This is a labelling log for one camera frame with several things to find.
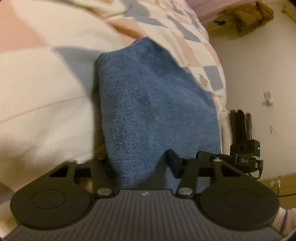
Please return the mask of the blue denim jeans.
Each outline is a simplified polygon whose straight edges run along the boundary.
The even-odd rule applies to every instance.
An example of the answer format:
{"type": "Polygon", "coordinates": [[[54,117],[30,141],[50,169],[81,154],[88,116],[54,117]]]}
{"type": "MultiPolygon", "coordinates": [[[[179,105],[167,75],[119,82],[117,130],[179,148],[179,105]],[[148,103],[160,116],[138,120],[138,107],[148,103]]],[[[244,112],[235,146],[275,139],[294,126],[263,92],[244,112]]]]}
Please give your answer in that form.
{"type": "Polygon", "coordinates": [[[211,94],[156,42],[136,40],[101,54],[95,66],[103,135],[120,188],[176,189],[166,150],[180,157],[221,152],[211,94]]]}

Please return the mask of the pink curtain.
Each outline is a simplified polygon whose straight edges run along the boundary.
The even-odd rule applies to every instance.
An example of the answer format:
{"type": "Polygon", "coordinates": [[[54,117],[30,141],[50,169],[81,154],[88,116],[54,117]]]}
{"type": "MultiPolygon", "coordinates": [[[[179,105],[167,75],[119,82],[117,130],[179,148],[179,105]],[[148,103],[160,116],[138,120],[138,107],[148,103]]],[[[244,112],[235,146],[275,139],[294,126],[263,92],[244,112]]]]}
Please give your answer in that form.
{"type": "Polygon", "coordinates": [[[202,23],[210,22],[224,9],[239,3],[239,1],[231,0],[189,0],[186,2],[202,23]]]}

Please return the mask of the brown hanging clothes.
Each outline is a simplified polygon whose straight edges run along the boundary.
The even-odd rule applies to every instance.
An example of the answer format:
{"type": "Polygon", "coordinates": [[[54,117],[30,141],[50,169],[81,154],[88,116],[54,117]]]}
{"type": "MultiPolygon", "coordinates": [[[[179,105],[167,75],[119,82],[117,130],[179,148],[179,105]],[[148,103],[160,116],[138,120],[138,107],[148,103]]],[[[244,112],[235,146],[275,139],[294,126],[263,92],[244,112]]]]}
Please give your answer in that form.
{"type": "Polygon", "coordinates": [[[219,13],[214,23],[218,27],[232,25],[239,36],[244,36],[263,27],[274,19],[274,11],[264,3],[256,1],[231,6],[219,13]]]}

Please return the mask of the pink grey checkered quilt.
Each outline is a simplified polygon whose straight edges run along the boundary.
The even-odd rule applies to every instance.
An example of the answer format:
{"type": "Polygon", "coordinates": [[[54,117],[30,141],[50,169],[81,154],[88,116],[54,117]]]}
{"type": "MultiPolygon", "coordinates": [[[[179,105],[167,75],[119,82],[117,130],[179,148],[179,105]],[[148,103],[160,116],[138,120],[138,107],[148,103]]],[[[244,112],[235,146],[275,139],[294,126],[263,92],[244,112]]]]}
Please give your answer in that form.
{"type": "Polygon", "coordinates": [[[1,236],[15,191],[105,153],[91,103],[98,56],[149,37],[226,106],[219,58],[185,1],[1,1],[1,236]]]}

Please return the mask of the white wall hook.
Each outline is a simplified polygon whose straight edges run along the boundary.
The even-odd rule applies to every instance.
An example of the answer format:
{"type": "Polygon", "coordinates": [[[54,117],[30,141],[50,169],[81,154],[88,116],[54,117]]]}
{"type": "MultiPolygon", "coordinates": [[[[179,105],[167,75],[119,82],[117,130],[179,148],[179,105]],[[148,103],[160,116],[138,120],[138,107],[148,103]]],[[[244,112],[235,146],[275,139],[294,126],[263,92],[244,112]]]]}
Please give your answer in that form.
{"type": "Polygon", "coordinates": [[[273,106],[273,100],[271,98],[271,93],[269,91],[266,91],[263,93],[264,101],[262,102],[263,106],[266,106],[268,108],[273,106]]]}

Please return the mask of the folded cream fleece blanket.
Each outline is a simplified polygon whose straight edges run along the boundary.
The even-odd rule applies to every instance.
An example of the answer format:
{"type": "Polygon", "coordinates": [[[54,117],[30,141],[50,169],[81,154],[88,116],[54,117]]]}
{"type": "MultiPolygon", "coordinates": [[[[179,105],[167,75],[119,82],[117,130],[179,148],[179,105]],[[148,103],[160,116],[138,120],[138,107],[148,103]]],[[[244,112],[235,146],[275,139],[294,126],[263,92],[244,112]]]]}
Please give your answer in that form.
{"type": "Polygon", "coordinates": [[[230,123],[230,112],[224,108],[219,114],[220,137],[222,154],[230,154],[232,145],[232,129],[230,123]]]}

